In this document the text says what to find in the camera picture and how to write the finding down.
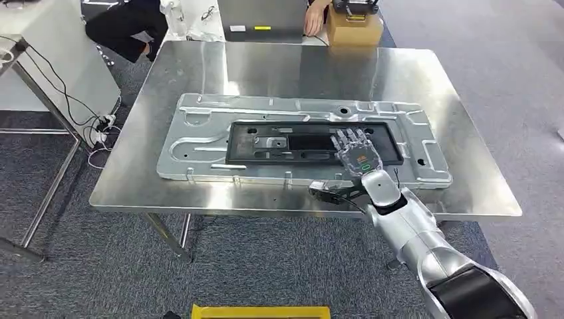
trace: robot finger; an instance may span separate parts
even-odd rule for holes
[[[347,128],[347,134],[349,135],[349,139],[351,140],[351,142],[358,141],[358,138],[356,138],[356,134],[353,132],[352,129]]]
[[[331,141],[333,142],[333,145],[335,145],[335,149],[338,151],[341,150],[341,146],[339,145],[339,141],[337,140],[336,137],[331,136]]]
[[[360,128],[356,130],[356,134],[358,135],[358,138],[360,139],[361,142],[368,141],[368,138],[366,138],[366,134]]]
[[[345,136],[342,130],[337,130],[337,135],[339,136],[339,141],[343,144],[343,147],[347,146],[349,139]]]

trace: metal table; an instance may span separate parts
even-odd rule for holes
[[[90,204],[142,213],[179,255],[190,213],[362,217],[319,203],[301,187],[162,179],[156,164],[182,93],[413,102],[426,111],[453,184],[417,191],[438,220],[516,217],[521,209],[456,91],[428,50],[261,43],[164,43],[108,159]],[[180,245],[157,213],[186,214]]]
[[[27,229],[23,239],[20,242],[20,245],[13,243],[12,241],[0,237],[0,249],[4,249],[11,253],[14,253],[19,256],[27,257],[32,261],[42,262],[45,260],[45,256],[40,255],[32,250],[30,250],[29,244],[37,231],[37,227],[39,227],[39,223],[45,216],[45,212],[47,212],[47,208],[49,208],[49,204],[53,200],[71,161],[78,151],[81,143],[83,142],[81,136],[78,132],[74,129],[74,127],[69,123],[69,121],[63,116],[61,111],[55,106],[55,103],[47,96],[47,94],[41,89],[41,87],[35,82],[35,80],[31,77],[31,75],[21,66],[18,58],[29,48],[29,44],[19,35],[10,35],[8,36],[12,40],[0,38],[0,46],[3,48],[10,48],[10,52],[13,54],[14,58],[11,62],[0,64],[0,76],[4,74],[8,69],[12,68],[16,74],[22,79],[22,81],[31,89],[33,94],[37,96],[37,98],[45,105],[47,110],[61,123],[64,127],[64,130],[52,130],[52,129],[41,129],[41,128],[0,128],[0,134],[47,134],[47,135],[71,135],[74,138],[74,144],[69,150],[67,157],[65,158],[61,168],[57,172],[47,194],[43,198],[39,209],[35,213],[29,228]]]

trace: yellow frame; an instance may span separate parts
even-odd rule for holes
[[[319,318],[331,319],[329,307],[200,307],[192,306],[192,319]]]

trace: cardboard box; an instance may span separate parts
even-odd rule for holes
[[[380,43],[384,32],[382,19],[378,15],[368,15],[364,21],[351,22],[345,14],[336,13],[329,5],[327,35],[331,46],[371,46]]]

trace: laptop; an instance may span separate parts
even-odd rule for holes
[[[217,0],[226,41],[301,43],[307,0]]]

